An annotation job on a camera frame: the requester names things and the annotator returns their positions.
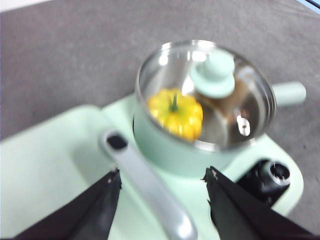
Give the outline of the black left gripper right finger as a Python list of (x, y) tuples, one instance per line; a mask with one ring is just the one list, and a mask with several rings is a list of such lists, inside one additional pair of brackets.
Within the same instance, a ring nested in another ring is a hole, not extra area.
[(222, 240), (315, 240), (316, 234), (258, 201), (219, 170), (206, 168), (210, 217)]

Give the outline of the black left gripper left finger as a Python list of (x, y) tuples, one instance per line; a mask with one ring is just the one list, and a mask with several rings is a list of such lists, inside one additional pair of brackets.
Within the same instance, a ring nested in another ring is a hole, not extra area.
[(118, 208), (122, 180), (111, 170), (72, 201), (22, 231), (16, 240), (106, 240)]

